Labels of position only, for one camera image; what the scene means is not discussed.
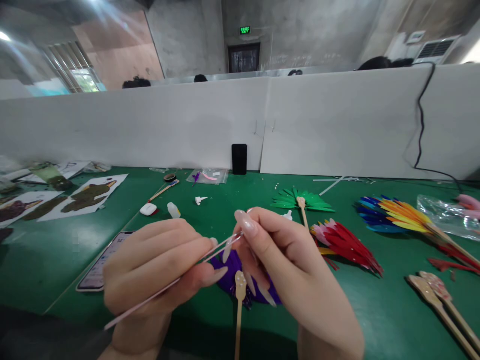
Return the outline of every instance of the hand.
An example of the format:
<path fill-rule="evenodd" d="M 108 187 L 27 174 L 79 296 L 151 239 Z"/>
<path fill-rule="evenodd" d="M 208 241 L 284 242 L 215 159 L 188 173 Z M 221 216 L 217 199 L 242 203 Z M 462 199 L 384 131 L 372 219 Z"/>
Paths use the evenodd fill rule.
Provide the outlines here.
<path fill-rule="evenodd" d="M 248 213 L 238 210 L 235 218 L 233 232 L 242 230 L 244 238 L 233 248 L 245 278 L 252 275 L 263 294 L 270 287 L 268 272 L 282 303 L 301 327 L 326 348 L 337 349 L 341 358 L 361 358 L 365 345 L 360 325 L 309 231 L 259 207 Z"/>
<path fill-rule="evenodd" d="M 217 244 L 215 239 L 202 237 L 184 219 L 152 223 L 125 240 L 103 267 L 105 305 L 113 314 L 124 313 L 181 279 L 121 321 L 112 345 L 136 354 L 157 345 L 166 334 L 170 314 L 227 273 L 227 267 L 215 271 L 209 263 L 195 265 Z"/>

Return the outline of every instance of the paper sheet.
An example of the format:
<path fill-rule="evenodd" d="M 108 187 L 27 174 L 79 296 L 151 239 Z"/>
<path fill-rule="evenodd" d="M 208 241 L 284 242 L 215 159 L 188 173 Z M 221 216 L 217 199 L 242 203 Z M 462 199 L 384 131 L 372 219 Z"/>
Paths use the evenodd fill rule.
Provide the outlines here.
<path fill-rule="evenodd" d="M 6 228 L 18 219 L 30 214 L 39 205 L 56 198 L 60 194 L 63 194 L 63 191 L 32 191 L 6 202 L 0 206 L 0 221 L 3 220 L 0 222 L 0 229 Z"/>
<path fill-rule="evenodd" d="M 80 173 L 88 164 L 90 164 L 90 161 L 71 161 L 55 165 L 55 167 L 58 169 L 58 171 L 60 171 L 60 174 L 62 174 L 65 179 L 71 179 L 75 175 Z M 43 181 L 37 175 L 33 174 L 25 176 L 20 181 L 36 184 L 46 184 L 45 181 Z"/>
<path fill-rule="evenodd" d="M 45 222 L 45 221 L 49 221 L 49 220 L 70 218 L 70 217 L 74 217 L 74 216 L 78 216 L 78 215 L 85 215 L 85 214 L 91 214 L 91 213 L 96 212 L 108 200 L 108 198 L 115 191 L 115 189 L 118 188 L 119 185 L 124 182 L 124 180 L 127 178 L 127 176 L 128 176 L 128 174 L 124 174 L 124 175 L 106 176 L 106 177 L 99 177 L 99 178 L 91 179 L 90 181 L 88 181 L 87 183 L 82 185 L 82 187 L 80 189 L 75 191 L 68 198 L 68 200 L 59 204 L 56 208 L 54 208 L 52 211 L 50 211 L 47 215 L 39 218 L 37 221 L 38 222 Z M 108 192 L 105 192 L 105 193 L 99 194 L 98 196 L 93 197 L 92 201 L 93 200 L 98 201 L 99 199 L 103 198 L 102 201 L 100 201 L 100 202 L 98 202 L 94 205 L 79 209 L 79 210 L 71 210 L 69 212 L 62 212 L 62 210 L 65 211 L 65 208 L 68 207 L 69 205 L 70 205 L 69 208 L 71 208 L 73 203 L 75 203 L 75 202 L 78 203 L 78 201 L 75 200 L 72 197 L 74 197 L 75 195 L 77 195 L 77 194 L 79 194 L 83 191 L 86 191 L 86 190 L 89 190 L 89 189 L 91 190 L 92 186 L 101 186 L 101 185 L 107 185 L 110 189 L 108 190 Z"/>

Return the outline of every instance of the black smartphone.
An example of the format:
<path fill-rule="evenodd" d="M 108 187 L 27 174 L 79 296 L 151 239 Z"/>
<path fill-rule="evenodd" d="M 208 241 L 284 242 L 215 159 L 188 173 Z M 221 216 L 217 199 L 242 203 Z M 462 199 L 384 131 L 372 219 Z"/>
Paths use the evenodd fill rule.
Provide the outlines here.
<path fill-rule="evenodd" d="M 247 174 L 247 145 L 233 144 L 231 146 L 231 160 L 234 175 Z"/>
<path fill-rule="evenodd" d="M 101 253 L 98 260 L 78 283 L 76 290 L 80 293 L 98 293 L 104 289 L 104 265 L 113 254 L 117 252 L 120 245 L 135 231 L 123 231 L 108 244 Z"/>

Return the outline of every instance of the phone screen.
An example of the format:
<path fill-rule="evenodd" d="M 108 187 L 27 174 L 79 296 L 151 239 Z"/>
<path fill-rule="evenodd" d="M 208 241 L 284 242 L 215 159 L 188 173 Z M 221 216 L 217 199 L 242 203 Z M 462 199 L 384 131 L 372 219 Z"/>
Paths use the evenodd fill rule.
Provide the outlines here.
<path fill-rule="evenodd" d="M 104 288 L 104 265 L 110 256 L 115 254 L 120 245 L 135 231 L 124 231 L 119 233 L 115 239 L 103 251 L 100 258 L 87 272 L 85 277 L 80 281 L 76 289 L 78 291 L 101 291 Z"/>

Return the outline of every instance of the white cubicle divider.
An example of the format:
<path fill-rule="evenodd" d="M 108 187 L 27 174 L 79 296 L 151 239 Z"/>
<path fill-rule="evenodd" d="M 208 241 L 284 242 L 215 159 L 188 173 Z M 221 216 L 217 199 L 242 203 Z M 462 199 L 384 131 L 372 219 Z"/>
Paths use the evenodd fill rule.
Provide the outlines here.
<path fill-rule="evenodd" d="M 412 169 L 417 98 L 430 66 L 270 81 L 261 172 L 447 179 Z M 438 66 L 422 104 L 419 167 L 465 179 L 480 168 L 480 64 Z"/>
<path fill-rule="evenodd" d="M 260 169 L 268 78 L 0 101 L 0 155 L 114 166 Z"/>

